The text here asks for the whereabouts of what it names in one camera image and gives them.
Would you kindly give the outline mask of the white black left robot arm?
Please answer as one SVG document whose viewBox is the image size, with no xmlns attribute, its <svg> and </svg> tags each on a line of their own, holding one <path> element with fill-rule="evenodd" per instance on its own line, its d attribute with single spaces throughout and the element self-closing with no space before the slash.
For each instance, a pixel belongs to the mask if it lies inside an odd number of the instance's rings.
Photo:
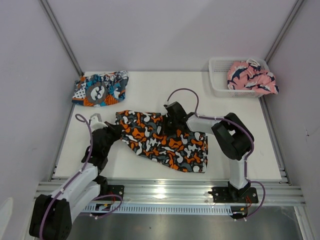
<svg viewBox="0 0 320 240">
<path fill-rule="evenodd" d="M 39 195 L 33 207 L 28 233 L 40 240 L 66 240 L 72 225 L 93 200 L 122 201 L 109 192 L 106 177 L 101 176 L 114 142 L 121 138 L 120 125 L 99 123 L 90 129 L 90 145 L 80 169 L 52 193 Z"/>
</svg>

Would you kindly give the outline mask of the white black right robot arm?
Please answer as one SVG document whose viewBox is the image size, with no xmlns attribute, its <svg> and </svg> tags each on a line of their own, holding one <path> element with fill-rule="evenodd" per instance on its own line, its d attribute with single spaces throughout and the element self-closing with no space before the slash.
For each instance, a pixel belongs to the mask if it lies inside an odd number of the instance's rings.
<svg viewBox="0 0 320 240">
<path fill-rule="evenodd" d="M 254 137 L 238 116 L 232 112 L 223 117 L 186 113 L 177 101 L 165 104 L 164 108 L 166 117 L 163 130 L 166 134 L 181 130 L 215 137 L 221 151 L 229 159 L 228 197 L 233 202 L 245 198 L 251 187 L 247 159 L 254 150 Z"/>
</svg>

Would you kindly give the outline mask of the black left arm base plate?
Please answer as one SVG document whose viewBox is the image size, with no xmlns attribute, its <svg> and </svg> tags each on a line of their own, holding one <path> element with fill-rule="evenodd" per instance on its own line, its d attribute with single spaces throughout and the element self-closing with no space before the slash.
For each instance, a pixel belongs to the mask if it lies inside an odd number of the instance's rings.
<svg viewBox="0 0 320 240">
<path fill-rule="evenodd" d="M 124 185 L 118 185 L 118 184 L 108 185 L 105 194 L 111 195 L 111 196 L 104 198 L 104 200 L 109 201 L 109 202 L 119 201 L 119 198 L 116 197 L 115 195 L 119 195 L 119 196 L 123 197 L 124 193 L 125 193 L 125 186 Z"/>
</svg>

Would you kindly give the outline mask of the orange camouflage shorts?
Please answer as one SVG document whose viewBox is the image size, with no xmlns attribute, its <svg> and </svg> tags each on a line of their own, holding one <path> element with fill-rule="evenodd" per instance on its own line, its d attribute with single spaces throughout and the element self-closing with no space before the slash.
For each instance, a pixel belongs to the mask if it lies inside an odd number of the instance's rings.
<svg viewBox="0 0 320 240">
<path fill-rule="evenodd" d="M 176 129 L 164 133 L 167 115 L 124 110 L 115 113 L 121 141 L 137 156 L 184 173 L 205 173 L 208 137 L 203 132 Z"/>
</svg>

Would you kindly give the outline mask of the colourful patterned shorts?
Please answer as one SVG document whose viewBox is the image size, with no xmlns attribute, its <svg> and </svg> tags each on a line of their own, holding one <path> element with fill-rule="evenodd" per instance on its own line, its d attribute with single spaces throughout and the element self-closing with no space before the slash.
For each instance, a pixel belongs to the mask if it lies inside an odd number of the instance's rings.
<svg viewBox="0 0 320 240">
<path fill-rule="evenodd" d="M 85 107 L 120 103 L 126 98 L 128 81 L 128 72 L 125 70 L 82 76 L 74 83 L 71 102 Z"/>
</svg>

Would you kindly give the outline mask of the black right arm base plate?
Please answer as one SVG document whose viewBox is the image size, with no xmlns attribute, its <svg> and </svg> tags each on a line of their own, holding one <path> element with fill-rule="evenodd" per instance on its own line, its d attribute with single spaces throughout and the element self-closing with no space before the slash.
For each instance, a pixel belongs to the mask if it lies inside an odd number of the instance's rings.
<svg viewBox="0 0 320 240">
<path fill-rule="evenodd" d="M 228 187 L 216 186 L 208 193 L 212 195 L 214 203 L 257 204 L 259 202 L 257 190 L 254 187 L 249 187 L 244 192 L 240 192 L 237 189 L 230 191 Z"/>
</svg>

